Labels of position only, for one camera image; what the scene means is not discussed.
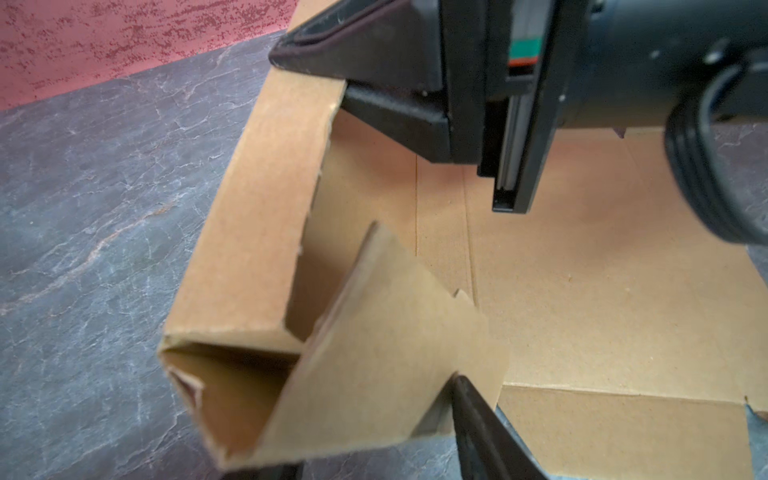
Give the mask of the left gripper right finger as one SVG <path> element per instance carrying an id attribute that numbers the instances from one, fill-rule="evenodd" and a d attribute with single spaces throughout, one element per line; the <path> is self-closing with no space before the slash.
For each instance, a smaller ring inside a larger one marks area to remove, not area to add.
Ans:
<path id="1" fill-rule="evenodd" d="M 548 475 L 464 375 L 451 379 L 452 417 L 462 479 L 537 479 Z"/>

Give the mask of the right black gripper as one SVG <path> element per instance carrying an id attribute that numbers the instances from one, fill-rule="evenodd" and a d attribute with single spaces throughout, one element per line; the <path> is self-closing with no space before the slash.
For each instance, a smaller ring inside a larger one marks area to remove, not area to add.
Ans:
<path id="1" fill-rule="evenodd" d="M 429 162 L 477 166 L 494 181 L 493 210 L 525 214 L 593 5 L 338 1 L 283 35 L 268 58 L 283 70 L 355 81 L 343 110 Z M 543 31 L 531 72 L 513 75 L 522 8 L 542 14 Z"/>

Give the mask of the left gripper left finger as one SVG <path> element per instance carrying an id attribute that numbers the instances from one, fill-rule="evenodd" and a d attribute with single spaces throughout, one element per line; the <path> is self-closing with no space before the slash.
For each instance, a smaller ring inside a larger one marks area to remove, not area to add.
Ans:
<path id="1" fill-rule="evenodd" d="M 303 470 L 303 463 L 248 468 L 227 472 L 221 480 L 301 480 Z"/>

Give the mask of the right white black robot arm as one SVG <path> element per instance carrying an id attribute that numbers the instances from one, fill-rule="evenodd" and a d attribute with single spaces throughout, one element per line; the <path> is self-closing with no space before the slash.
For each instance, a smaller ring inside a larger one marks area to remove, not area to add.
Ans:
<path id="1" fill-rule="evenodd" d="M 339 1 L 269 60 L 343 80 L 344 110 L 523 214 L 557 129 L 660 125 L 766 53 L 763 1 Z"/>

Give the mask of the brown cardboard box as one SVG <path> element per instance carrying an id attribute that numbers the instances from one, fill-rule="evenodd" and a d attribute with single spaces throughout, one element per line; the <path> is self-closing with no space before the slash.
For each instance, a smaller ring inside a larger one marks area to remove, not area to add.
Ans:
<path id="1" fill-rule="evenodd" d="M 714 122 L 767 53 L 657 126 L 559 128 L 531 208 L 271 64 L 158 356 L 225 471 L 455 434 L 464 375 L 547 475 L 750 479 L 767 287 Z"/>

